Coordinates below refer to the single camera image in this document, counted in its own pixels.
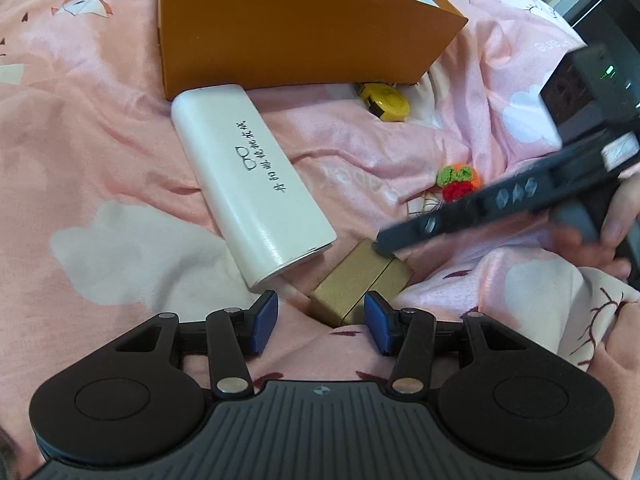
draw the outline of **ribbed gray surface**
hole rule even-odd
[[[373,383],[271,381],[225,402],[186,446],[121,471],[48,463],[34,480],[610,480],[593,463],[551,473],[487,465],[450,443],[428,409]]]

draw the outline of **bedsheet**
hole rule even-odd
[[[404,219],[444,165],[468,162],[490,182],[558,147],[537,94],[580,38],[539,0],[451,1],[469,23],[401,89],[406,123],[380,122],[348,85],[250,92],[338,233],[274,280],[280,317],[249,362],[256,387],[383,381],[392,359],[365,327],[313,320],[309,292],[361,238]],[[28,421],[41,382],[153,314],[198,320],[256,296],[170,123],[155,0],[0,0],[0,171],[0,426],[25,477],[42,463]],[[486,312],[587,369],[616,405],[598,459],[629,478],[640,294],[545,248],[544,224],[520,218],[440,238],[403,255],[416,274],[394,304],[439,319]],[[206,384],[202,360],[188,370]]]

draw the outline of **red yarn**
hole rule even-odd
[[[447,203],[455,202],[473,190],[474,186],[471,182],[449,182],[442,188],[442,199]]]

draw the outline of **yellow tape measure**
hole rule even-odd
[[[386,122],[404,121],[409,115],[409,103],[395,88],[384,83],[364,83],[358,87],[358,95],[369,112]]]

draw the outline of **finger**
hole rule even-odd
[[[613,260],[611,263],[601,266],[600,270],[614,278],[625,281],[631,274],[631,263],[629,263],[629,260],[624,259]]]
[[[600,244],[589,244],[579,247],[558,246],[558,254],[576,267],[595,267],[610,264],[616,255],[616,251]]]
[[[582,243],[580,230],[575,227],[563,224],[551,226],[551,241],[555,247],[559,246],[579,246]]]
[[[616,191],[602,225],[602,242],[617,247],[640,214],[640,174],[628,178]]]

